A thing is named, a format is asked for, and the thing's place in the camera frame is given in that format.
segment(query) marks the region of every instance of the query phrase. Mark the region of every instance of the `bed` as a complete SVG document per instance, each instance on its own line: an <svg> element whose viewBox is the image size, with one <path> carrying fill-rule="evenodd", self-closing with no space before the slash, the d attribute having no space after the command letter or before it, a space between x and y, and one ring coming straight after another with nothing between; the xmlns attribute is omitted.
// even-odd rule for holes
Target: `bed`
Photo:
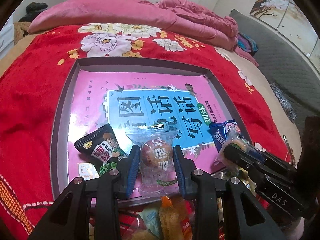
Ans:
<svg viewBox="0 0 320 240"><path fill-rule="evenodd" d="M185 0L157 6L141 0L70 0L40 14L29 32L36 34L20 40L0 61L0 217L17 240L28 237L54 200L52 124L78 58L150 57L210 69L254 145L289 162L286 135L299 158L297 127L255 60L234 52L238 27L231 17L215 16Z"/></svg>

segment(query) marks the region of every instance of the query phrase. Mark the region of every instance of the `swallow illustration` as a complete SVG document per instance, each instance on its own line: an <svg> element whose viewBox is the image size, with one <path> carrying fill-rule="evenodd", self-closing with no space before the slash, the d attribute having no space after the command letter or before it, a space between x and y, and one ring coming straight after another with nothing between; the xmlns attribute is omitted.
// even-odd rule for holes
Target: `swallow illustration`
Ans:
<svg viewBox="0 0 320 240"><path fill-rule="evenodd" d="M118 90L115 90L115 92L120 92L122 93L122 91L124 90L124 86L120 87L119 85L116 84L116 86L118 87Z"/></svg>

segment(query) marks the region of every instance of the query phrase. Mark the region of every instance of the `gray cushion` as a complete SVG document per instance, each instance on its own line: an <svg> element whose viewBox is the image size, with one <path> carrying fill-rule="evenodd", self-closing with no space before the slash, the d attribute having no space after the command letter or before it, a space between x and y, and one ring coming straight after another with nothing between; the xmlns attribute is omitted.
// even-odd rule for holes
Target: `gray cushion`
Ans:
<svg viewBox="0 0 320 240"><path fill-rule="evenodd" d="M237 21L239 31L257 43L259 50L254 58L259 69L290 101L297 114L295 124L301 136L305 118L320 115L319 79L305 59L272 30L234 9L230 16Z"/></svg>

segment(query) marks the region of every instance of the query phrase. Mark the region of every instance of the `individually wrapped snack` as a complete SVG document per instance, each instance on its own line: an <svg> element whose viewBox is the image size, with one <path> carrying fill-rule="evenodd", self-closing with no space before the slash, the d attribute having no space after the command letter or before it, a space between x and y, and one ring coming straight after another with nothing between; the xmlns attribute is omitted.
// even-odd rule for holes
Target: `individually wrapped snack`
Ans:
<svg viewBox="0 0 320 240"><path fill-rule="evenodd" d="M176 126L167 123L125 129L126 136L141 147L142 183L138 191L142 196L178 192L172 156L172 141L178 132Z"/></svg>
<svg viewBox="0 0 320 240"><path fill-rule="evenodd" d="M142 212L138 212L140 217L143 219L147 229L150 230L156 237L162 239L161 222L159 218L159 209L161 202L151 203L146 206Z"/></svg>
<svg viewBox="0 0 320 240"><path fill-rule="evenodd" d="M228 135L230 134L230 131L232 130L232 128L234 128L234 130L238 134L237 136L234 137L234 140L236 140L237 137L243 138L241 135L241 130L234 119L230 121L225 121L222 123L211 122L209 124L209 128L210 128L210 133L212 135L212 139L214 141L214 144L218 152L221 150L221 148L227 141Z"/></svg>
<svg viewBox="0 0 320 240"><path fill-rule="evenodd" d="M84 154L99 171L101 176L115 169L119 160L128 155L119 147L110 124L106 124L74 143L76 149Z"/></svg>
<svg viewBox="0 0 320 240"><path fill-rule="evenodd" d="M185 203L180 196L174 201L167 196L162 197L159 217L164 240L192 240L192 229Z"/></svg>
<svg viewBox="0 0 320 240"><path fill-rule="evenodd" d="M219 151L217 160L223 163L233 173L233 176L239 176L239 167L224 157L223 151L228 144L235 144L251 157L261 163L265 162L265 158L261 153L243 138L241 130L234 119L223 123L211 122L209 127L214 144Z"/></svg>

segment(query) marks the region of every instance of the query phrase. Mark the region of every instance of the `green label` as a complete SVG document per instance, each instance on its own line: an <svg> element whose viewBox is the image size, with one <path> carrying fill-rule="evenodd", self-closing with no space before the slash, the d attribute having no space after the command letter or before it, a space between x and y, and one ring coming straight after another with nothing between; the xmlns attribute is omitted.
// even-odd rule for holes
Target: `green label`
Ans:
<svg viewBox="0 0 320 240"><path fill-rule="evenodd" d="M197 104L197 107L199 109L199 112L202 116L204 123L209 126L209 124L211 123L211 119L210 119L210 116L207 112L207 109L205 109L204 105L200 104L200 103Z"/></svg>
<svg viewBox="0 0 320 240"><path fill-rule="evenodd" d="M163 181L163 180L157 179L157 184L162 187L170 186L170 185L173 185L177 182L178 182L177 178L175 178L174 180L171 180L171 181Z"/></svg>

